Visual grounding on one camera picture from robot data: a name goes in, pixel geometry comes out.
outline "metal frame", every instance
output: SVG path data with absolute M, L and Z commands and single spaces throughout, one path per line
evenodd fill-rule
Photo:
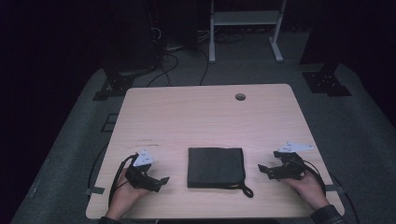
M 279 11 L 251 11 L 251 12 L 215 12 L 214 0 L 210 3 L 210 42 L 209 62 L 216 62 L 215 26 L 216 25 L 259 25 L 275 24 L 274 36 L 269 37 L 271 48 L 278 63 L 283 62 L 282 54 L 277 46 L 280 25 L 282 24 L 287 0 L 282 0 Z

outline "black pouch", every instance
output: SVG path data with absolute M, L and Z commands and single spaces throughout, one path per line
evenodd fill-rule
M 241 189 L 252 198 L 253 191 L 245 185 L 245 178 L 242 148 L 189 148 L 188 188 Z

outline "floor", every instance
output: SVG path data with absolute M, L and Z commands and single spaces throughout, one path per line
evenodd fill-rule
M 268 43 L 269 35 L 245 35 L 245 39 L 232 44 L 217 44 L 214 64 L 207 64 L 201 51 L 186 49 L 172 53 L 178 62 L 168 72 L 170 84 L 197 86 L 202 80 L 202 85 L 291 85 L 329 172 L 342 183 L 361 223 L 392 223 L 396 219 L 394 127 L 365 91 L 359 77 L 343 65 L 339 65 L 335 75 L 352 96 L 329 97 L 309 90 L 302 72 L 320 68 L 299 65 L 309 33 L 280 34 L 278 45 L 283 63 L 276 62 Z M 199 48 L 207 55 L 207 44 Z M 163 69 L 169 70 L 177 60 L 164 57 Z M 146 87 L 162 72 L 158 69 L 138 77 L 134 88 Z M 12 223 L 97 222 L 85 216 L 89 202 L 85 191 L 94 183 L 104 154 L 100 152 L 111 137 L 102 128 L 109 114 L 120 111 L 123 100 L 122 97 L 92 100 L 105 79 L 103 70 L 92 74 Z M 167 85 L 166 76 L 161 76 L 150 87 Z M 346 208 L 346 221 L 356 223 L 346 195 L 340 197 Z M 277 221 L 312 223 L 309 217 Z

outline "shelf leg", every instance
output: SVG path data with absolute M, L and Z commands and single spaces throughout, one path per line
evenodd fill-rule
M 216 62 L 215 50 L 215 3 L 214 0 L 210 3 L 210 41 L 209 41 L 209 62 Z
M 276 19 L 276 27 L 275 27 L 275 33 L 274 36 L 271 36 L 270 39 L 270 44 L 271 48 L 273 49 L 273 52 L 276 57 L 276 61 L 278 63 L 283 63 L 283 57 L 282 54 L 280 53 L 279 47 L 277 46 L 277 38 L 279 36 L 279 31 L 280 31 L 280 25 L 282 24 L 283 20 L 283 15 L 285 14 L 285 7 L 286 7 L 287 0 L 282 1 L 282 5 L 279 10 L 279 14 L 277 14 L 277 19 Z

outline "hole in table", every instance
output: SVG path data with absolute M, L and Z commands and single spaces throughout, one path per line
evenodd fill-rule
M 237 93 L 235 95 L 235 99 L 238 100 L 238 101 L 244 101 L 246 98 L 247 97 L 246 97 L 246 95 L 244 93 Z

